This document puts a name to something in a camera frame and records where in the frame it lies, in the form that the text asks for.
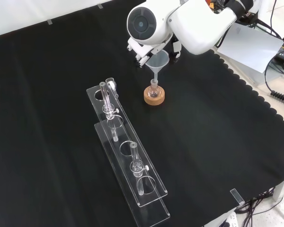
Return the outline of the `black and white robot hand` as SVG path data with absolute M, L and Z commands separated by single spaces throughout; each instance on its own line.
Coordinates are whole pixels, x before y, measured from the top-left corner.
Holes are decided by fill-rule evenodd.
M 141 68 L 149 61 L 152 55 L 158 54 L 168 44 L 172 46 L 172 51 L 170 51 L 168 55 L 171 57 L 172 62 L 176 63 L 181 55 L 182 44 L 175 36 L 171 36 L 166 42 L 155 45 L 140 44 L 133 38 L 129 38 L 127 50 L 136 53 L 136 62 Z

